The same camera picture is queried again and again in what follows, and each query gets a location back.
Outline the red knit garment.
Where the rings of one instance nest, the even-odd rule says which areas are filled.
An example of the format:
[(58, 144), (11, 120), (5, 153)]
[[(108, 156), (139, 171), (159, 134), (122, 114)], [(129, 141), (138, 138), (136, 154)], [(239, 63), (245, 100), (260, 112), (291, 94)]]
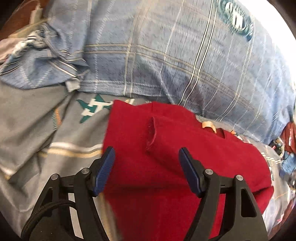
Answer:
[(268, 164), (255, 146), (221, 128), (203, 128), (177, 105), (115, 101), (104, 139), (104, 147), (110, 146), (115, 162), (104, 195), (124, 240), (185, 238), (200, 199), (180, 166), (183, 147), (218, 175), (242, 175), (260, 211), (274, 192)]

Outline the grey patterned bed sheet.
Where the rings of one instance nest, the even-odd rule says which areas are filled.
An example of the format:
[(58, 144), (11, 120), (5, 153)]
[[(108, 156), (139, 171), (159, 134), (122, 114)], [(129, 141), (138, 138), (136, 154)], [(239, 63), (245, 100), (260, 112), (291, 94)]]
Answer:
[[(100, 156), (110, 107), (103, 105), (116, 99), (131, 105), (149, 103), (145, 98), (68, 93), (64, 85), (22, 90), (1, 82), (1, 213), (17, 235), (51, 174), (68, 175)], [(279, 155), (265, 145), (288, 123), (291, 106), (277, 108), (284, 114), (273, 109), (275, 105), (270, 107), (245, 134), (242, 127), (250, 120), (248, 114), (235, 126), (272, 171), (274, 194), (263, 214), (268, 233), (280, 223), (292, 199), (288, 185), (276, 174)]]

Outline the red plastic bag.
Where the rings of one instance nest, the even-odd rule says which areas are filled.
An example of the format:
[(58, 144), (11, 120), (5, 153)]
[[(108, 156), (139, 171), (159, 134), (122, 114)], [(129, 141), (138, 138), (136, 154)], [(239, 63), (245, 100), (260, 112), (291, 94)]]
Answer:
[(289, 122), (283, 132), (281, 133), (280, 138), (285, 144), (285, 150), (289, 153), (296, 154), (296, 127), (294, 122)]

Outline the blue plaid quilt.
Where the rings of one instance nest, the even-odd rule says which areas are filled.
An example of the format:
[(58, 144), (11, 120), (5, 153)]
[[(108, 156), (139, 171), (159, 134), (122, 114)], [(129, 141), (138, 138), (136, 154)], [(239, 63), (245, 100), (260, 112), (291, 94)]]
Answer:
[(3, 82), (147, 96), (264, 143), (292, 120), (295, 38), (267, 1), (50, 1), (46, 18)]

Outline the pale crumpled garment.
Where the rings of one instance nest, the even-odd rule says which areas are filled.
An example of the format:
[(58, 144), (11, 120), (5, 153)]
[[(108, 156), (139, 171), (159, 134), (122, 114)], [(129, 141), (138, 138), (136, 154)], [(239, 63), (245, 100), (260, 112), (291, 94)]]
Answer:
[(8, 38), (1, 40), (1, 64), (10, 56), (13, 52), (15, 46), (22, 41), (26, 40), (26, 37), (34, 30), (38, 28), (39, 25), (44, 23), (46, 20), (40, 20), (35, 24), (29, 24), (23, 28), (10, 34)]

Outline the brown wooden headboard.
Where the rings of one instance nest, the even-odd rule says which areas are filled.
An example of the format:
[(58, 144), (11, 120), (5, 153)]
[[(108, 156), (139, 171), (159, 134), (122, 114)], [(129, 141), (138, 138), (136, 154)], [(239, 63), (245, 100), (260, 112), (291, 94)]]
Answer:
[(1, 40), (29, 24), (31, 12), (49, 1), (1, 1)]

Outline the white phone charger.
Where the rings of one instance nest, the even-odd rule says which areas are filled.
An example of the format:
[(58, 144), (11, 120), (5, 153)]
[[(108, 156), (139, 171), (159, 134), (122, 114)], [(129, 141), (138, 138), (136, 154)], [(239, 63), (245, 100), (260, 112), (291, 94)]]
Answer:
[(37, 4), (35, 9), (31, 12), (30, 24), (42, 23), (45, 19), (43, 18), (43, 8), (41, 4)]

